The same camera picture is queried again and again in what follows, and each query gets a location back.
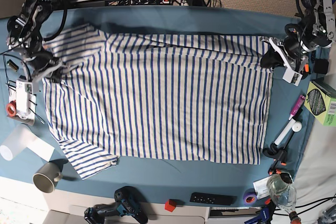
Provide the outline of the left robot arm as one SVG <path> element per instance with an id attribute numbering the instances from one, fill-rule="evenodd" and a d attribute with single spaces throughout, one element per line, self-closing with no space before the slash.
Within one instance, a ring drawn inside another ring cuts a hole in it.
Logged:
<path id="1" fill-rule="evenodd" d="M 309 61 L 309 53 L 329 48 L 335 42 L 335 15 L 332 0 L 295 0 L 300 21 L 285 26 L 284 39 L 269 38 L 280 51 L 271 45 L 261 59 L 262 68 L 287 67 L 302 72 Z"/>

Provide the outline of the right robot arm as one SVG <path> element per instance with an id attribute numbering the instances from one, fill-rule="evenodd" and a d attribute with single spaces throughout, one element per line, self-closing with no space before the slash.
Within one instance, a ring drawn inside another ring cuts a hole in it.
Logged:
<path id="1" fill-rule="evenodd" d="M 54 35 L 44 38 L 40 28 L 53 12 L 53 4 L 57 4 L 58 1 L 64 7 L 60 27 Z M 43 43 L 60 35 L 65 26 L 67 10 L 66 0 L 25 0 L 21 13 L 8 20 L 7 51 L 16 51 L 21 55 L 27 81 L 38 82 L 45 77 L 52 82 L 60 81 L 66 65 L 53 53 L 44 49 Z"/>

